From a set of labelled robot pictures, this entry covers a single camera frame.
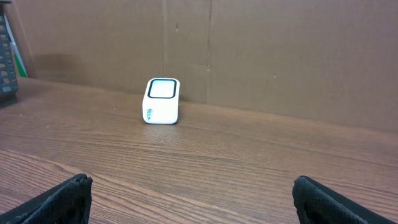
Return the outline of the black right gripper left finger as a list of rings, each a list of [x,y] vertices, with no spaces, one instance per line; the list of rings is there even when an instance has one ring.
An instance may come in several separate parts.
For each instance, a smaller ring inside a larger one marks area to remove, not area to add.
[[[22,205],[1,214],[5,224],[88,224],[93,179],[77,174]]]

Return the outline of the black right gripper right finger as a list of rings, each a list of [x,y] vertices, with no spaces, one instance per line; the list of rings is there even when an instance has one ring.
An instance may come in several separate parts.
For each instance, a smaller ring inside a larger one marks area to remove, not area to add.
[[[304,175],[292,196],[300,224],[395,224]]]

